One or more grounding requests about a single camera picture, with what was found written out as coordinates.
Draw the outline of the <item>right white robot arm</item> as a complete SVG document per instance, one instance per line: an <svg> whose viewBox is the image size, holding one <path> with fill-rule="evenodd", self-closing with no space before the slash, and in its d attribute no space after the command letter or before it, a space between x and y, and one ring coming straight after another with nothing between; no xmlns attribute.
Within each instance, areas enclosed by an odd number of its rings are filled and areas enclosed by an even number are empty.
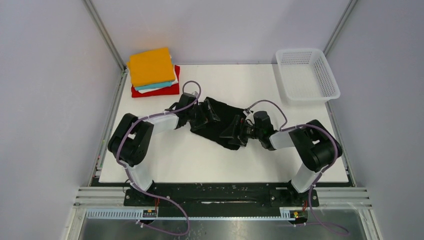
<svg viewBox="0 0 424 240"><path fill-rule="evenodd" d="M266 111L255 112L253 120L236 115L220 138L241 147L245 147L248 140L255 139L269 151L295 148L302 164L289 181L286 193L287 201L293 206L299 206L307 199L306 192L343 154L341 145L318 120L276 130Z"/></svg>

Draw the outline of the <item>black t shirt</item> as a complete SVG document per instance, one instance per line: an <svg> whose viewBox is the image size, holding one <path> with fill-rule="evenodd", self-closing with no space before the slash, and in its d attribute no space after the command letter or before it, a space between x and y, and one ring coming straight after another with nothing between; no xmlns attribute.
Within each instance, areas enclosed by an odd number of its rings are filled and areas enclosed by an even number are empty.
<svg viewBox="0 0 424 240"><path fill-rule="evenodd" d="M208 122L199 129L191 127L190 132L207 140L213 141L226 149L233 151L238 150L240 148L239 145L229 144L230 139L222 138L220 137L220 134L230 126L236 115L240 115L245 118L245 109L228 105L211 97L206 97L202 104L207 102L210 103L210 106L219 117L220 121Z"/></svg>

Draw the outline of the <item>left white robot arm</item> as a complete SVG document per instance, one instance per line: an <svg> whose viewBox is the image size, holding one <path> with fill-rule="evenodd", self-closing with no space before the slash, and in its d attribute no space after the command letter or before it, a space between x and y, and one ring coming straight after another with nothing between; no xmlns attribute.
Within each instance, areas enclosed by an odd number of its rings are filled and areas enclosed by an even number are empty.
<svg viewBox="0 0 424 240"><path fill-rule="evenodd" d="M190 124L192 130L198 130L220 121L210 100L199 101L197 95L184 93L179 101L163 112L143 117L126 113L110 137L107 149L124 168L131 186L137 190L136 199L148 206L155 200L155 192L150 188L154 180L142 162L152 136L186 124Z"/></svg>

